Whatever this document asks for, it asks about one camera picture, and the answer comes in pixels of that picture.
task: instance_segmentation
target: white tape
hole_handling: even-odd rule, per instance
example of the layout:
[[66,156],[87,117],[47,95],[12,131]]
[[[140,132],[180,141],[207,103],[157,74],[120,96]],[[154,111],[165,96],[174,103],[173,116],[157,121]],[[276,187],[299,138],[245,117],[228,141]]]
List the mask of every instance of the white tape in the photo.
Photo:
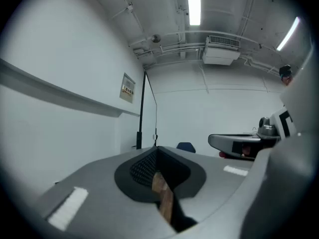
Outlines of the white tape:
[[232,167],[229,165],[226,165],[224,167],[224,171],[229,172],[229,173],[234,173],[237,175],[241,175],[241,176],[247,176],[247,174],[248,174],[248,171],[246,171],[246,170],[238,169],[238,168],[235,168],[235,167]]
[[88,191],[86,189],[74,187],[74,191],[59,209],[48,218],[48,222],[57,229],[65,231],[87,196]]

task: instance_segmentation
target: blue chair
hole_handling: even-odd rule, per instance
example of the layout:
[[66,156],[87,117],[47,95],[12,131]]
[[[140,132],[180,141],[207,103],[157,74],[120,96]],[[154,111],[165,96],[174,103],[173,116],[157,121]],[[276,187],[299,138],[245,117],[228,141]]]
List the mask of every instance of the blue chair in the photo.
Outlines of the blue chair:
[[180,142],[176,148],[196,153],[194,146],[190,142]]

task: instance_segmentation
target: wall sign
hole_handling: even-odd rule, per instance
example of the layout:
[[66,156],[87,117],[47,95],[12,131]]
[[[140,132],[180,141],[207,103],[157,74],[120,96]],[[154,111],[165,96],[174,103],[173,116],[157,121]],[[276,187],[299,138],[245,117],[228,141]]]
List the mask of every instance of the wall sign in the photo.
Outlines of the wall sign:
[[124,74],[120,98],[124,99],[127,102],[133,103],[134,89],[135,82],[127,74]]

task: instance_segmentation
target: fluorescent light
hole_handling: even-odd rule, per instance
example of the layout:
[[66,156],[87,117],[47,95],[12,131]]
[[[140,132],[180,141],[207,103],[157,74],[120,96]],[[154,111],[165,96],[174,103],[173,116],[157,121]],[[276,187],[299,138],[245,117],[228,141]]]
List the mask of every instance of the fluorescent light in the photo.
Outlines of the fluorescent light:
[[299,24],[300,19],[298,17],[296,17],[293,25],[291,26],[289,32],[287,33],[287,35],[285,36],[284,40],[279,44],[279,46],[277,47],[277,50],[281,50],[283,48],[283,46],[286,44],[286,42],[289,40],[289,38],[293,35],[294,31],[296,30],[298,24]]
[[200,0],[188,0],[190,25],[200,25],[200,6]]

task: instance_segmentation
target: air conditioning unit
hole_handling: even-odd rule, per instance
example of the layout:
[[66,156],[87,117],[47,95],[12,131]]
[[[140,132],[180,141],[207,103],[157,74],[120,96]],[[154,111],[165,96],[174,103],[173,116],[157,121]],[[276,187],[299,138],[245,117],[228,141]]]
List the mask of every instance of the air conditioning unit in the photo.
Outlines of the air conditioning unit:
[[240,41],[221,36],[209,35],[203,54],[205,64],[230,65],[238,59]]

